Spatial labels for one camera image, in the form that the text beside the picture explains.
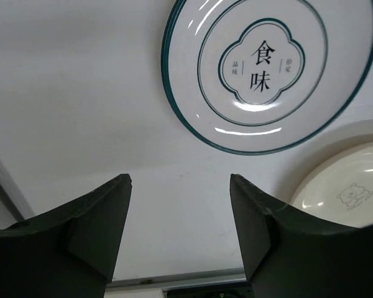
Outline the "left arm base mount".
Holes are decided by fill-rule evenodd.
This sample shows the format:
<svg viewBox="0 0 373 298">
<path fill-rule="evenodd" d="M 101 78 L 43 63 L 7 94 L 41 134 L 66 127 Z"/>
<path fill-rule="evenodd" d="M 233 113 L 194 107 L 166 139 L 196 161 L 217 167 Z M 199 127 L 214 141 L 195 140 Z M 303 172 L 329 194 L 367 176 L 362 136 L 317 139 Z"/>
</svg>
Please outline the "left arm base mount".
<svg viewBox="0 0 373 298">
<path fill-rule="evenodd" d="M 167 291 L 169 298 L 254 298 L 252 286 L 246 282 L 189 287 Z"/>
</svg>

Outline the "white plate with black rings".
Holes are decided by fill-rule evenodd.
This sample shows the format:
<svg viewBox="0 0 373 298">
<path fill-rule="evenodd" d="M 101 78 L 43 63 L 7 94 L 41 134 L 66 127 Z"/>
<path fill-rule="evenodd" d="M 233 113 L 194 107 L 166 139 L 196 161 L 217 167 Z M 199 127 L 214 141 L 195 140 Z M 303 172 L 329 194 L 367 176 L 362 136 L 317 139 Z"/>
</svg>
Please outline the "white plate with black rings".
<svg viewBox="0 0 373 298">
<path fill-rule="evenodd" d="M 168 59 L 169 59 L 169 51 L 170 51 L 170 42 L 172 38 L 172 34 L 175 28 L 175 23 L 181 13 L 183 6 L 185 5 L 185 0 L 177 0 L 172 7 L 170 15 L 168 17 L 165 30 L 163 33 L 163 39 L 161 44 L 161 52 L 160 52 L 160 70 L 161 70 L 161 77 L 162 77 L 162 84 L 163 90 L 165 92 L 167 101 L 176 115 L 177 119 L 180 121 L 181 124 L 186 126 L 187 122 L 182 116 L 172 92 L 172 88 L 170 85 L 170 77 L 169 77 L 169 67 L 168 67 Z"/>
</svg>

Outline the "cream plate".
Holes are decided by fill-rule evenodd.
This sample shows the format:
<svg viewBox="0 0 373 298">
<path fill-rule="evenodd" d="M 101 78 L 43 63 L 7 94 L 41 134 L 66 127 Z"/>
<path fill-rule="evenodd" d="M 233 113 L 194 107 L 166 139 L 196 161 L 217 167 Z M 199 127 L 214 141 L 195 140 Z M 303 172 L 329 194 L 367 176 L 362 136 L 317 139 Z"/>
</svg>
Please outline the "cream plate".
<svg viewBox="0 0 373 298">
<path fill-rule="evenodd" d="M 373 142 L 324 161 L 297 187 L 290 204 L 337 224 L 373 224 Z"/>
</svg>

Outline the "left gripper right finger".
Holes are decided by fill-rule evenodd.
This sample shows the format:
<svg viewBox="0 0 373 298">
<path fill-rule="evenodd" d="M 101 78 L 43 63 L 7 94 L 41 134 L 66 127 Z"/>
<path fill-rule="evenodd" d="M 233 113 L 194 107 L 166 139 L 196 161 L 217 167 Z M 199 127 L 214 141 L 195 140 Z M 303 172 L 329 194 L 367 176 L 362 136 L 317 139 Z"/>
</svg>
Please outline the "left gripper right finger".
<svg viewBox="0 0 373 298">
<path fill-rule="evenodd" d="M 373 297 L 373 224 L 320 219 L 239 174 L 231 175 L 229 192 L 255 297 Z"/>
</svg>

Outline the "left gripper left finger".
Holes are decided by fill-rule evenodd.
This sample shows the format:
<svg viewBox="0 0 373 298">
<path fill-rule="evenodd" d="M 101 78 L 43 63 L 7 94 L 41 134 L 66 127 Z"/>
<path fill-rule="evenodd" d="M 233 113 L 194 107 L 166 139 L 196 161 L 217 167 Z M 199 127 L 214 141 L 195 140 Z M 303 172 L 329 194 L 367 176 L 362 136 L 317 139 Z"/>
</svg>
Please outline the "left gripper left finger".
<svg viewBox="0 0 373 298">
<path fill-rule="evenodd" d="M 131 200 L 120 174 L 95 190 L 0 229 L 0 297 L 103 297 Z"/>
</svg>

